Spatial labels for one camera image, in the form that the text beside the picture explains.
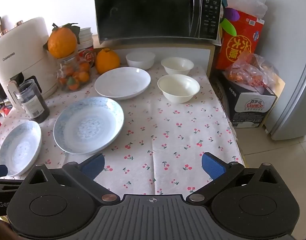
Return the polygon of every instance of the microwave oven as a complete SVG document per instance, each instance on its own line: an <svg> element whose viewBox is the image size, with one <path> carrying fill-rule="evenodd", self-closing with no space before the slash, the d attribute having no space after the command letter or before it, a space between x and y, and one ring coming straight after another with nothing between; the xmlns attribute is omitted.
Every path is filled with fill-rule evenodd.
<svg viewBox="0 0 306 240"><path fill-rule="evenodd" d="M221 0L95 0L100 42L145 37L216 40Z"/></svg>

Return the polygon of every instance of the red box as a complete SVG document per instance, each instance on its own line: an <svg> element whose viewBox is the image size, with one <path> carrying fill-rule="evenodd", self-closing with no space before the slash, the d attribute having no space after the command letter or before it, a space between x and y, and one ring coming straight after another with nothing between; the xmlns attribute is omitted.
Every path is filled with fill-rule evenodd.
<svg viewBox="0 0 306 240"><path fill-rule="evenodd" d="M216 63L217 69L226 69L246 49L254 53L258 44L264 20L238 12L240 19L236 22L230 21L236 29L237 36L231 36L223 30L222 47Z"/></svg>

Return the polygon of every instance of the cherry print tablecloth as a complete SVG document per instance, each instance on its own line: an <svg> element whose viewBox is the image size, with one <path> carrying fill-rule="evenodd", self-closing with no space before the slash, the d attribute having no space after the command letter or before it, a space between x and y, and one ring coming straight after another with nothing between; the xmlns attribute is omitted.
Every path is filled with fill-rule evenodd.
<svg viewBox="0 0 306 240"><path fill-rule="evenodd" d="M220 102L200 67L190 72L201 85L200 92L189 102L172 104L157 87L166 75L157 64L148 70L149 88L135 98L119 101L125 114L120 135L102 152L105 168L95 181L111 191L123 194L183 194L186 197L207 184L211 178L201 167L204 151L225 162L243 163ZM64 93L58 90L46 100L50 116L40 124L42 148L36 164L58 168L64 163L88 156L66 155L56 145L53 126L58 115L80 99L98 96L92 82L82 90ZM27 122L27 115L12 109L0 128L0 146L17 125ZM21 179L27 172L14 179Z"/></svg>

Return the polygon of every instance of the cardboard box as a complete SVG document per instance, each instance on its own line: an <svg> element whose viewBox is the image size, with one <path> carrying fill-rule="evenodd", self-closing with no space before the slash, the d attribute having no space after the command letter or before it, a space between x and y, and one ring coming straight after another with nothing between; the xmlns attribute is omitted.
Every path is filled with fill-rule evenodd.
<svg viewBox="0 0 306 240"><path fill-rule="evenodd" d="M213 88L236 128L258 127L277 98L269 88L258 91L254 87L227 80L223 73L213 82Z"/></svg>
<svg viewBox="0 0 306 240"><path fill-rule="evenodd" d="M223 31L222 47L216 63L217 69L226 69L244 50L253 53L258 44L264 20L240 11L239 14L238 21L230 21L236 29L237 36L231 36Z"/></svg>

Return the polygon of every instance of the microwave control panel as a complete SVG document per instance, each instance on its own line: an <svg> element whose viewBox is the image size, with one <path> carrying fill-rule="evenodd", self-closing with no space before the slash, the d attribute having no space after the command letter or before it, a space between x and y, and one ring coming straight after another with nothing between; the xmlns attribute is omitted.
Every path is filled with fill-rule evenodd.
<svg viewBox="0 0 306 240"><path fill-rule="evenodd" d="M199 38L216 40L220 22L221 0L202 0Z"/></svg>

